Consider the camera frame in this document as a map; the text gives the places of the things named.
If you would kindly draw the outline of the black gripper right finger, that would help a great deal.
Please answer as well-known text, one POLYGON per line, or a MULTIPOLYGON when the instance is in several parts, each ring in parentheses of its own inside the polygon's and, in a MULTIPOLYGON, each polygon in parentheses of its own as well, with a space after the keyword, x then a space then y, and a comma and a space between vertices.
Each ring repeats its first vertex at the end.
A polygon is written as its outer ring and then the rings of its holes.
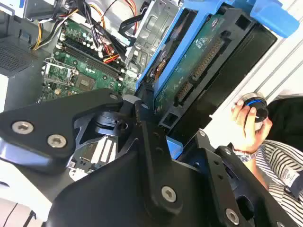
POLYGON ((213 149, 207 135, 198 130, 193 137, 193 153, 193 166, 206 179, 203 197, 213 227, 296 225, 228 147, 213 149))

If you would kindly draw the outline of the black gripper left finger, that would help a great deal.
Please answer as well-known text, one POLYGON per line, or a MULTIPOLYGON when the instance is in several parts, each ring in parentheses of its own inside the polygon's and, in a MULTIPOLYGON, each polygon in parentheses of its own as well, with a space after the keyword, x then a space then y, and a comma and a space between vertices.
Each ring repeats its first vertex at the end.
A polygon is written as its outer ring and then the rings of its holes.
POLYGON ((182 200, 169 185, 175 178, 166 138, 143 98, 131 103, 104 88, 3 112, 0 157, 40 173, 59 174, 78 148, 108 133, 118 138, 114 161, 138 156, 148 211, 179 214, 182 200))

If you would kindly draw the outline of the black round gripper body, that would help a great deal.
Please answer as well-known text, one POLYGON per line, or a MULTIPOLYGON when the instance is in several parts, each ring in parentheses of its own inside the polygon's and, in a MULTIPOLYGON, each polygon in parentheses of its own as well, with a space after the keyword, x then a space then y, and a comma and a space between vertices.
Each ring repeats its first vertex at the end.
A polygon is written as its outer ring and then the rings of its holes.
POLYGON ((170 187, 182 200, 179 214, 151 214, 144 203, 142 164, 128 154, 66 187, 55 199, 48 227, 218 227, 205 177, 173 161, 170 187))

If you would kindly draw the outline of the person's bare hand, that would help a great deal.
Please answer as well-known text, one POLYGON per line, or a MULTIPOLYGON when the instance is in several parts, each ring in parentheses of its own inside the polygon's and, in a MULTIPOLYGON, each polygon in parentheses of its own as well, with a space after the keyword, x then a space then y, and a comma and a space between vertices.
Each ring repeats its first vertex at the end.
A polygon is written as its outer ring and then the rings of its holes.
POLYGON ((268 136, 272 122, 266 118, 259 130, 255 129, 257 110, 255 107, 244 105, 243 100, 231 109, 232 145, 236 151, 254 153, 268 136))

